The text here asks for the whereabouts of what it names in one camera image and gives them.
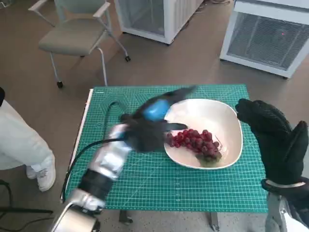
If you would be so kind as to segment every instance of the white bowl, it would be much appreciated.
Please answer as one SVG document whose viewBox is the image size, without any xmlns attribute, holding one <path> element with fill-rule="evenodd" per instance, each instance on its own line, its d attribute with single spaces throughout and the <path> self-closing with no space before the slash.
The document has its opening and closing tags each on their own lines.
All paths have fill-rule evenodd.
<svg viewBox="0 0 309 232">
<path fill-rule="evenodd" d="M 226 168 L 240 158 L 242 130 L 235 111 L 227 104 L 207 99 L 188 99 L 171 106 L 165 116 L 168 122 L 183 123 L 202 133 L 207 129 L 214 141 L 222 145 L 219 162 L 201 165 L 195 153 L 185 147 L 175 148 L 165 144 L 165 151 L 176 163 L 195 169 L 213 170 Z"/>
</svg>

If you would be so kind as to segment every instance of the white sneaker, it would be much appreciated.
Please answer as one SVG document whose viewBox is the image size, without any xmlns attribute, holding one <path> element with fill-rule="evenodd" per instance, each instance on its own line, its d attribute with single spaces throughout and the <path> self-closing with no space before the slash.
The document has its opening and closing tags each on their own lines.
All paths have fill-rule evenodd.
<svg viewBox="0 0 309 232">
<path fill-rule="evenodd" d="M 37 173 L 31 168 L 31 166 L 26 166 L 26 175 L 30 180 L 33 180 L 37 177 Z"/>
<path fill-rule="evenodd" d="M 44 192 L 49 190 L 56 179 L 56 169 L 55 169 L 55 157 L 52 156 L 49 160 L 49 164 L 46 168 L 36 173 L 38 180 L 39 190 Z"/>
</svg>

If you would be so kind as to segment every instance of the grape stem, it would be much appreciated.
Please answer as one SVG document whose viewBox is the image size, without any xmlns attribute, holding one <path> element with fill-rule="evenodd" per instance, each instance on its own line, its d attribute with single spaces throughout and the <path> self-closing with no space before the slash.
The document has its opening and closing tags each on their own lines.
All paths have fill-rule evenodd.
<svg viewBox="0 0 309 232">
<path fill-rule="evenodd" d="M 220 149 L 218 149 L 218 151 L 221 151 L 221 149 L 222 149 L 222 147 L 223 147 L 223 146 L 222 146 L 222 143 L 221 143 L 221 141 L 218 139 L 218 137 L 217 137 L 215 134 L 214 134 L 214 136 L 216 137 L 216 139 L 218 140 L 218 142 L 219 142 L 219 144 L 220 144 L 220 146 L 219 146 Z"/>
</svg>

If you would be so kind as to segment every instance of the white cabinet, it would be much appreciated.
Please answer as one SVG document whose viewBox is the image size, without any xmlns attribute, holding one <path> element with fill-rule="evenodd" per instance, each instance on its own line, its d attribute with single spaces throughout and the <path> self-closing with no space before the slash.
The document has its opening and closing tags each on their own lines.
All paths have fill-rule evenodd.
<svg viewBox="0 0 309 232">
<path fill-rule="evenodd" d="M 308 53 L 309 1 L 236 1 L 221 59 L 289 78 Z"/>
<path fill-rule="evenodd" d="M 115 0 L 123 32 L 171 44 L 203 0 Z"/>
</svg>

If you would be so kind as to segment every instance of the grape bunch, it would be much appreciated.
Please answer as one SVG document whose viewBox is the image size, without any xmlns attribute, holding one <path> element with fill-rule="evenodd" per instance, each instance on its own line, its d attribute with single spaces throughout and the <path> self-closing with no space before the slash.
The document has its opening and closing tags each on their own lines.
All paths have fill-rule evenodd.
<svg viewBox="0 0 309 232">
<path fill-rule="evenodd" d="M 196 153 L 198 159 L 207 162 L 218 162 L 222 155 L 219 151 L 220 143 L 212 140 L 212 133 L 203 130 L 200 134 L 197 130 L 189 129 L 178 132 L 176 136 L 166 134 L 166 142 L 171 147 L 186 147 Z"/>
</svg>

